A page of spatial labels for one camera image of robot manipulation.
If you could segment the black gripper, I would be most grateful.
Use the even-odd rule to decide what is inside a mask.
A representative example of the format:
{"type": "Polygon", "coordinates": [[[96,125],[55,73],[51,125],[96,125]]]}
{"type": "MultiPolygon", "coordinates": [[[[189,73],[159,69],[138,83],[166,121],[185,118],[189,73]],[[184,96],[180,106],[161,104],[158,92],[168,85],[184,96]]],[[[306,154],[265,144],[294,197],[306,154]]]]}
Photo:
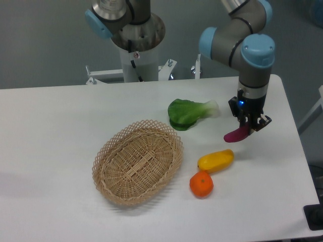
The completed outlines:
{"type": "Polygon", "coordinates": [[[238,119],[239,127],[249,125],[249,135],[266,127],[272,119],[263,114],[267,94],[267,85],[248,87],[239,84],[237,96],[229,100],[229,106],[234,117],[238,119]]]}

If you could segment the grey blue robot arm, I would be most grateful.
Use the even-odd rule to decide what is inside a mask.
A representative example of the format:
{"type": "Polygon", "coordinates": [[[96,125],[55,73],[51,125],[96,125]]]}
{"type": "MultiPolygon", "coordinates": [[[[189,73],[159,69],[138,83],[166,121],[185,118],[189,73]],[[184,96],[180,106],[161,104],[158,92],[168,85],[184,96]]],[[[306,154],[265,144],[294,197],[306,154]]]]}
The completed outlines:
{"type": "MultiPolygon", "coordinates": [[[[234,134],[248,137],[267,126],[264,115],[275,43],[262,29],[272,18],[267,1],[223,1],[230,23],[206,28],[199,39],[199,53],[239,72],[237,95],[229,106],[239,122],[234,134]]],[[[165,36],[163,21],[150,8],[150,1],[93,1],[85,20],[102,39],[120,50],[125,82],[156,81],[158,65],[154,50],[165,36]]]]}

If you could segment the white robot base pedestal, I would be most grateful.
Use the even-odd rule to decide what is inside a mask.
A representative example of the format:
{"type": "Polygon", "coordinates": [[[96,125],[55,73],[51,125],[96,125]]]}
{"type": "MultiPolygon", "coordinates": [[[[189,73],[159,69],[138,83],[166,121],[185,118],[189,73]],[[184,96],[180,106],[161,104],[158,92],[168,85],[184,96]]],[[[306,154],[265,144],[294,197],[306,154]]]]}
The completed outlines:
{"type": "Polygon", "coordinates": [[[134,60],[136,65],[158,65],[158,46],[165,37],[166,28],[162,19],[152,13],[143,24],[123,27],[112,37],[118,48],[122,68],[134,60]]]}

